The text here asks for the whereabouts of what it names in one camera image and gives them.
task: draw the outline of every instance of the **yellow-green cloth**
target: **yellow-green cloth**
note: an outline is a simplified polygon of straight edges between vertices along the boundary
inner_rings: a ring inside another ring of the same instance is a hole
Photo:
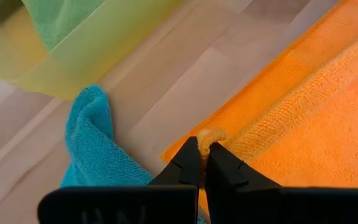
[[[22,1],[41,41],[49,51],[104,2],[104,0]]]

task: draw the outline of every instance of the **fabric texture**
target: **fabric texture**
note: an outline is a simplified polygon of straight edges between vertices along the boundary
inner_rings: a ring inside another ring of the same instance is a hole
[[[22,0],[42,43],[52,50],[105,0]]]
[[[114,142],[108,98],[97,85],[74,100],[65,142],[71,162],[60,187],[147,185],[153,179]],[[198,223],[204,223],[201,216]]]
[[[162,159],[214,128],[281,185],[358,187],[358,0],[340,2]]]

